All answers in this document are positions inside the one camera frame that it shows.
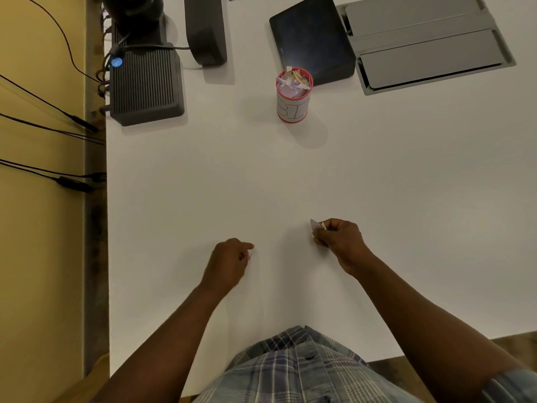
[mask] yellow wall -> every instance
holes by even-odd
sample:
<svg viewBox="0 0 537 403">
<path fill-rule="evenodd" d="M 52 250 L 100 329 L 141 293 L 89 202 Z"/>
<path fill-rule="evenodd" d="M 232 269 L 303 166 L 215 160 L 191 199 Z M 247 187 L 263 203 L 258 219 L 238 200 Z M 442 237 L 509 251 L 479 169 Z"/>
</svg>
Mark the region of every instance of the yellow wall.
<svg viewBox="0 0 537 403">
<path fill-rule="evenodd" d="M 85 0 L 36 0 L 52 13 L 84 68 Z M 27 0 L 2 0 L 0 74 L 84 117 L 84 77 L 50 17 Z M 78 131 L 0 79 L 0 112 Z M 0 158 L 83 172 L 83 143 L 0 118 Z M 0 166 L 0 400 L 48 403 L 82 377 L 84 194 Z"/>
</svg>

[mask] white table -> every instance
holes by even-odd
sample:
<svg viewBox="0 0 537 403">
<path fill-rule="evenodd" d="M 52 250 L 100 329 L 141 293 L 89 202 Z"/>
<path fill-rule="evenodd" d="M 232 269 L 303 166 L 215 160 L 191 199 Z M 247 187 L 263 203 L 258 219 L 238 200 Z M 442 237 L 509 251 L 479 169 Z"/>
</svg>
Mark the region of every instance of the white table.
<svg viewBox="0 0 537 403">
<path fill-rule="evenodd" d="M 164 1 L 169 40 L 187 45 L 183 0 Z M 516 67 L 369 97 L 354 75 L 316 87 L 307 119 L 286 125 L 269 18 L 299 1 L 226 1 L 228 64 L 189 69 L 181 51 L 186 114 L 108 119 L 112 372 L 234 236 L 256 254 L 184 395 L 292 325 L 366 360 L 400 355 L 359 284 L 312 244 L 311 217 L 359 223 L 397 273 L 490 338 L 537 329 L 537 0 L 485 0 Z"/>
</svg>

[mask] blue led light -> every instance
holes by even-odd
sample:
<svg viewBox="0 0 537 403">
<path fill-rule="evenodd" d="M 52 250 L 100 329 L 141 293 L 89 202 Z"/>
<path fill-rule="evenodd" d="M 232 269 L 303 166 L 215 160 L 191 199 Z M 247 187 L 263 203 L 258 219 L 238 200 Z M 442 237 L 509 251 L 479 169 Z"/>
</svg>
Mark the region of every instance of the blue led light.
<svg viewBox="0 0 537 403">
<path fill-rule="evenodd" d="M 110 64 L 113 67 L 120 67 L 121 65 L 123 65 L 123 59 L 121 59 L 119 56 L 116 56 L 110 60 Z"/>
</svg>

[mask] shirt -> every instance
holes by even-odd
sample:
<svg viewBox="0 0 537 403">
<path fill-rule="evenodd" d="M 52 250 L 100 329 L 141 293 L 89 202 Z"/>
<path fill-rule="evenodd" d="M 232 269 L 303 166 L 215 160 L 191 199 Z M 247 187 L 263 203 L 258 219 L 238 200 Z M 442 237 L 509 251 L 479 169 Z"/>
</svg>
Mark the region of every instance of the shirt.
<svg viewBox="0 0 537 403">
<path fill-rule="evenodd" d="M 309 327 L 290 328 L 239 353 L 195 400 L 205 402 L 417 403 L 356 353 Z M 478 403 L 537 403 L 537 373 L 490 380 Z"/>
</svg>

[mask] shirt sleeve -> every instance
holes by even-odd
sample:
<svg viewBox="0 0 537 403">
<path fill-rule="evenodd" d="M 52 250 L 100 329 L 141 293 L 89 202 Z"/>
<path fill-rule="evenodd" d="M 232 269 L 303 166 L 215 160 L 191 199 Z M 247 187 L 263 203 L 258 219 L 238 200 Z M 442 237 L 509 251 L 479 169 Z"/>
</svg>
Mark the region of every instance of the shirt sleeve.
<svg viewBox="0 0 537 403">
<path fill-rule="evenodd" d="M 515 369 L 491 379 L 477 403 L 537 403 L 537 373 Z"/>
</svg>

